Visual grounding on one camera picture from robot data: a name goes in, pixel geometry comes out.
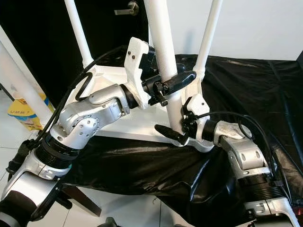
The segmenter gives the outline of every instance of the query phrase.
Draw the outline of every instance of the robotic arm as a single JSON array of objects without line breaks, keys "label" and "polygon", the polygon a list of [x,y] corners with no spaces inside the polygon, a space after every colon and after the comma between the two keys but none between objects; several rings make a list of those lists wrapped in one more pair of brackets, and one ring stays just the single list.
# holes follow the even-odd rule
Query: robotic arm
[{"label": "robotic arm", "polygon": [[[185,71],[182,65],[178,65],[178,75],[162,82],[158,71],[151,68],[154,56],[152,47],[132,38],[125,58],[127,83],[111,85],[79,102],[66,105],[59,121],[42,138],[37,148],[31,149],[28,142],[21,145],[18,154],[10,162],[11,166],[15,165],[16,171],[11,172],[13,176],[2,194],[0,226],[24,227],[29,221],[43,218],[58,197],[60,180],[98,130],[129,114],[133,108],[145,109],[156,103],[166,106],[168,101],[165,96],[186,87],[196,78],[195,72]],[[213,122],[209,116],[200,119],[193,117],[209,112],[209,107],[203,102],[202,96],[196,94],[184,104],[184,135],[161,125],[156,125],[155,129],[199,151],[210,151],[214,145],[226,150],[244,192],[245,206],[257,219],[251,226],[268,226],[277,217],[282,217],[286,218],[278,220],[283,223],[282,226],[299,227],[288,200],[271,178],[261,150],[245,137],[238,125]]]}]

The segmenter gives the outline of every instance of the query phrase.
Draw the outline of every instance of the door handle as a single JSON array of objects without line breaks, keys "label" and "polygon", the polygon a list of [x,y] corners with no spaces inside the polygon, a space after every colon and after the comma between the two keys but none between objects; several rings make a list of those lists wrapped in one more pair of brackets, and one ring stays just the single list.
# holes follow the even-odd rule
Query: door handle
[{"label": "door handle", "polygon": [[139,13],[139,6],[137,2],[130,1],[128,4],[128,9],[116,9],[114,10],[115,15],[132,15],[136,16]]}]

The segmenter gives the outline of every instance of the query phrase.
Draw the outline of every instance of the black plastic sheet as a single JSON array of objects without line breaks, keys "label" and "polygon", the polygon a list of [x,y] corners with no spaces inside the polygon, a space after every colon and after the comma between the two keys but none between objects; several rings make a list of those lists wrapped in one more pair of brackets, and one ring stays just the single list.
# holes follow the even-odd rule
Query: black plastic sheet
[{"label": "black plastic sheet", "polygon": [[[177,55],[176,60],[190,70],[196,55]],[[260,122],[300,200],[303,73],[298,63],[209,57],[202,87],[211,111],[249,114]],[[225,115],[212,118],[237,121]],[[65,181],[111,193],[156,195],[197,227],[235,226],[247,220],[220,148],[201,154],[191,147],[93,137]]]}]

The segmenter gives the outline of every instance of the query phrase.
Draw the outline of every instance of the black door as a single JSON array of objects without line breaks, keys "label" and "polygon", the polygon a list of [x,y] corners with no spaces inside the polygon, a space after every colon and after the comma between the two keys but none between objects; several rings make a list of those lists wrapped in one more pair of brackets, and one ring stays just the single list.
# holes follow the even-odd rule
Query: black door
[{"label": "black door", "polygon": [[[132,36],[148,41],[143,0],[137,16],[114,14],[129,0],[75,0],[92,57]],[[82,58],[63,0],[0,1],[0,24],[32,74],[56,106],[82,69]],[[114,66],[121,64],[107,62]]]}]

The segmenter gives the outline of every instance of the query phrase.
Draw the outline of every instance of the yellow box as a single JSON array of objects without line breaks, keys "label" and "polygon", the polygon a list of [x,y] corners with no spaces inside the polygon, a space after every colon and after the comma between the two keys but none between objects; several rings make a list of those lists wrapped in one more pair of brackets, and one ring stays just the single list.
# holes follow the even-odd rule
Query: yellow box
[{"label": "yellow box", "polygon": [[[44,100],[45,104],[48,106],[48,108],[53,112],[53,107],[49,101],[49,99],[46,97],[45,94],[39,94],[42,100]],[[15,117],[18,121],[20,121],[28,130],[42,130],[43,127],[40,124],[40,120],[37,117],[37,115],[34,113],[34,111],[29,107],[29,105],[26,103],[26,100],[16,99],[13,101],[13,103],[10,105],[8,109],[8,115]]]}]

